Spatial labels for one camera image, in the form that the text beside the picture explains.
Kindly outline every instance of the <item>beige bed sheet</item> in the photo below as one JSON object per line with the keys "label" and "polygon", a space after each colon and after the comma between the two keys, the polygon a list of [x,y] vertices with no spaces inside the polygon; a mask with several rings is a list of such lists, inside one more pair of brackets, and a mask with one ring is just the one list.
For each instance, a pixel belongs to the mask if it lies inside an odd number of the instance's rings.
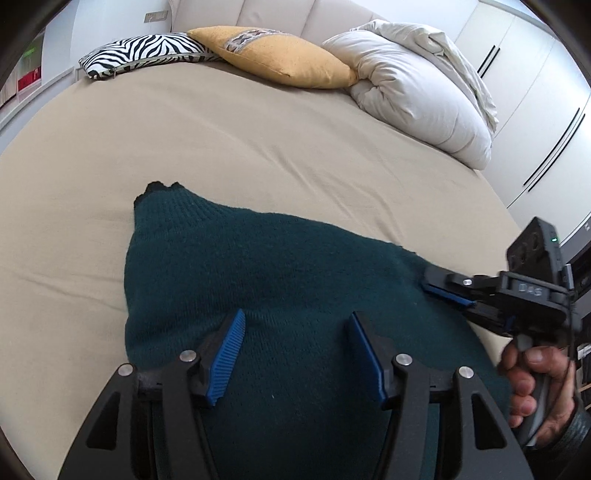
{"label": "beige bed sheet", "polygon": [[[153,180],[332,223],[467,274],[504,268],[518,234],[479,173],[343,92],[272,86],[222,64],[78,82],[0,157],[0,424],[37,480],[57,477],[126,360],[132,204]],[[504,342],[485,344],[496,358]]]}

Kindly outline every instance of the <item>dark sleeve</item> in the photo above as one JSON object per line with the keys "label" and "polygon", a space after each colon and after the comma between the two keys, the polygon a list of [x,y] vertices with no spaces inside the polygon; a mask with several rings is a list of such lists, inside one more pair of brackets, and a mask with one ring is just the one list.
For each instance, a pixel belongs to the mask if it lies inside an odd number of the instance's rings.
{"label": "dark sleeve", "polygon": [[562,436],[543,448],[525,453],[535,480],[556,480],[577,455],[591,430],[591,416],[585,411],[580,398],[575,397],[574,400],[576,408]]}

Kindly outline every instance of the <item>headboard panel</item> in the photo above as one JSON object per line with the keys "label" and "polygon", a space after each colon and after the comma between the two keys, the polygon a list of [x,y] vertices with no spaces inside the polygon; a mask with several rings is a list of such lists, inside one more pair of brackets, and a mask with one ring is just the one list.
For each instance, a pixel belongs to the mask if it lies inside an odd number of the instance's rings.
{"label": "headboard panel", "polygon": [[315,44],[381,18],[350,0],[169,0],[173,31],[213,25],[281,30]]}

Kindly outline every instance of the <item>ribbed cuff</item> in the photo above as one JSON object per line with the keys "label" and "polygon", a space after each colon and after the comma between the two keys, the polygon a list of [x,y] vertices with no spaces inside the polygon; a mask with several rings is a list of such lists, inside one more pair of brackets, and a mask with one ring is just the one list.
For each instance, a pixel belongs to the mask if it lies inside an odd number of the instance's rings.
{"label": "ribbed cuff", "polygon": [[150,235],[195,226],[231,214],[232,209],[190,192],[180,183],[170,187],[154,181],[134,201],[136,235]]}
{"label": "ribbed cuff", "polygon": [[525,454],[536,480],[556,479],[577,454],[591,430],[591,417],[584,409],[583,402],[579,397],[575,397],[574,401],[573,415],[560,438]]}

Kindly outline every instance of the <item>dark green sweater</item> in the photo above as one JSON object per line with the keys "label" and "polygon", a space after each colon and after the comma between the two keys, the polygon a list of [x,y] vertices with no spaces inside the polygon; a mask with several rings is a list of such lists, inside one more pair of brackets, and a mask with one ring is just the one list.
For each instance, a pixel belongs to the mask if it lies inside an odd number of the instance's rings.
{"label": "dark green sweater", "polygon": [[[151,184],[136,200],[125,264],[129,360],[162,366],[241,307],[235,370],[203,416],[220,478],[369,480],[389,412],[369,400],[352,364],[352,311],[366,311],[377,334],[429,367],[470,365],[508,408],[508,384],[463,316],[421,290],[427,264],[332,225]],[[436,437],[432,424],[423,478]]]}

